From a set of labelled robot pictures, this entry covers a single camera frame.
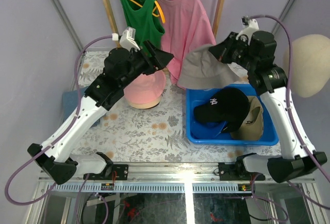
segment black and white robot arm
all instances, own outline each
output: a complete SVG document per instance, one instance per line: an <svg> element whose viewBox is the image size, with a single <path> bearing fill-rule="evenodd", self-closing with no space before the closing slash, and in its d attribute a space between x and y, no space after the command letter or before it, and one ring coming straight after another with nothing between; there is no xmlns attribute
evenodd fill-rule
<svg viewBox="0 0 330 224"><path fill-rule="evenodd" d="M270 113L282 155L274 157L246 154L237 158L235 169L242 175L254 172L270 175L278 183L307 175L317 167L301 146L286 109L287 77L283 69L274 64L274 35L259 30L255 19L244 17L242 21L245 28L241 32L231 32L224 42L211 47L209 51L220 62L234 62L247 70L249 83ZM290 108L306 147L321 165L324 164L327 161L325 153L316 152L292 101Z"/></svg>
<svg viewBox="0 0 330 224"><path fill-rule="evenodd" d="M94 174L99 178L111 177L113 163L103 153L92 155L71 154L77 142L87 130L124 96L124 88L141 74L152 74L162 70L173 55L155 48L149 41L144 47L150 56L140 50L134 41L135 30L127 28L121 38L121 48L110 51L104 60L103 72L86 89L81 99L79 117L72 128L51 149L36 159L38 165L57 184L63 184L74 175ZM61 127L42 144L31 144L28 152L37 155L68 128L76 110Z"/></svg>

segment wooden pole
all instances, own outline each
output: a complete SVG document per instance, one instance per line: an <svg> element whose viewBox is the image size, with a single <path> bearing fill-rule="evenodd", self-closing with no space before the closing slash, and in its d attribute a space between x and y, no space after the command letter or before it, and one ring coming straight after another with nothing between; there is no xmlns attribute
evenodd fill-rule
<svg viewBox="0 0 330 224"><path fill-rule="evenodd" d="M214 37L217 37L217 32L219 28L219 23L220 23L220 18L221 18L221 13L222 13L222 8L225 0L218 0L217 3L217 9L216 9L216 14L214 16L214 21L213 21L213 26L212 26L212 32L214 34Z"/></svg>
<svg viewBox="0 0 330 224"><path fill-rule="evenodd" d="M112 11L110 0L102 0L102 1L104 4L105 11L107 12L111 30L113 33L118 33L118 28L117 28L116 20L113 16L113 11ZM116 41L116 44L117 44L117 47L120 47L119 41Z"/></svg>

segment white embroidered logo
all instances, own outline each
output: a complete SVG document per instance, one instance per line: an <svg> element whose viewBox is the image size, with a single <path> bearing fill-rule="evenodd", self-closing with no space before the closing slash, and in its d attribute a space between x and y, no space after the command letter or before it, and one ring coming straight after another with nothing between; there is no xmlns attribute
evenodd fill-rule
<svg viewBox="0 0 330 224"><path fill-rule="evenodd" d="M211 106L213 106L213 105L215 105L215 104L217 104L218 102L217 102L217 99L210 99L210 103L211 103Z"/></svg>

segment hat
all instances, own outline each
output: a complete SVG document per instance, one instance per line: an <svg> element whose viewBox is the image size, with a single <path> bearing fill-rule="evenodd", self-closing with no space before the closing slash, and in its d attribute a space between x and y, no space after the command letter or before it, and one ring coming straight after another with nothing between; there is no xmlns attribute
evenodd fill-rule
<svg viewBox="0 0 330 224"><path fill-rule="evenodd" d="M212 46L205 44L185 57L178 85L187 89L219 89L239 80L227 64L209 52Z"/></svg>
<svg viewBox="0 0 330 224"><path fill-rule="evenodd" d="M194 108L195 120L199 123L228 122L224 133L238 130L249 113L248 97L237 88L224 88L214 94L208 103Z"/></svg>
<svg viewBox="0 0 330 224"><path fill-rule="evenodd" d="M148 76L141 74L124 89L124 95L135 108L151 108L160 102L165 85L166 76L163 71Z"/></svg>
<svg viewBox="0 0 330 224"><path fill-rule="evenodd" d="M250 111L241 127L230 135L234 140L257 141L263 134L263 108L256 96L248 96Z"/></svg>

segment blue bin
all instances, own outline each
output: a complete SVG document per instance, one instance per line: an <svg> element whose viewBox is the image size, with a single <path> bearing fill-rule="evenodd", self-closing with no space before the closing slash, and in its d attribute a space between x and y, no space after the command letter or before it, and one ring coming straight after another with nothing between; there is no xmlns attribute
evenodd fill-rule
<svg viewBox="0 0 330 224"><path fill-rule="evenodd" d="M246 96L257 96L256 91L250 84L231 84L229 87L237 88L241 90ZM257 146L273 146L278 143L278 136L270 118L269 112L263 103L263 135L258 141L243 141L233 140L229 133L220 133L211 139L197 139L191 133L191 124L195 121L194 119L194 108L203 105L218 92L220 89L210 90L192 90L187 89L186 92L186 105L187 105L187 137L194 144L200 145L257 145Z"/></svg>

